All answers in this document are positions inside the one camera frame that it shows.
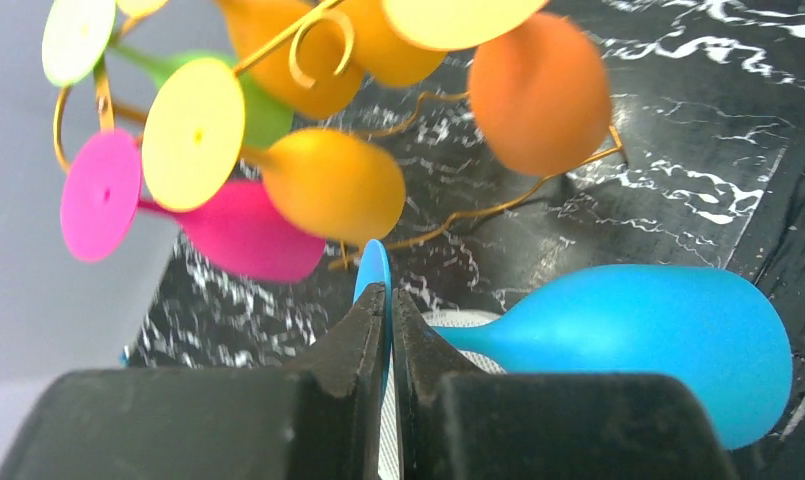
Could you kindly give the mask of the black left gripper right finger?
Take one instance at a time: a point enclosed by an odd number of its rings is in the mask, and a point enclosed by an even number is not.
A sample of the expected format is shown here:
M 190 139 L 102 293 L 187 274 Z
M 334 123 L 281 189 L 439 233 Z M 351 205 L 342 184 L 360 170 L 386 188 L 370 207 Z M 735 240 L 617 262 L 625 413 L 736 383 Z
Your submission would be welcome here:
M 658 374 L 484 372 L 391 300 L 404 479 L 733 479 L 695 396 Z

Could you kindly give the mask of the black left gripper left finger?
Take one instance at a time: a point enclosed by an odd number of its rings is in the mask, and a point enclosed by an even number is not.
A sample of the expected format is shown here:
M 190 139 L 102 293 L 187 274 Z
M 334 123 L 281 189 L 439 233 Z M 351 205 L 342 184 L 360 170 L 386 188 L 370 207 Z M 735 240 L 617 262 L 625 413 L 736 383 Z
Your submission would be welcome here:
M 1 479 L 374 479 L 386 290 L 279 367 L 79 370 L 40 396 Z

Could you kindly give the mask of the blue wine glass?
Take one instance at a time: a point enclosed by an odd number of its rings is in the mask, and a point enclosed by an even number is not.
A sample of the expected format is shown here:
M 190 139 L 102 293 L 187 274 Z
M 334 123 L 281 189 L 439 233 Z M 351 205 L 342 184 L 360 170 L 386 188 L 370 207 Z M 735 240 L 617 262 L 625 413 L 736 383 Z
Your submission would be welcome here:
M 747 279 L 714 267 L 612 264 L 562 275 L 502 316 L 440 326 L 510 373 L 656 373 L 700 401 L 721 445 L 753 444 L 791 396 L 785 326 Z

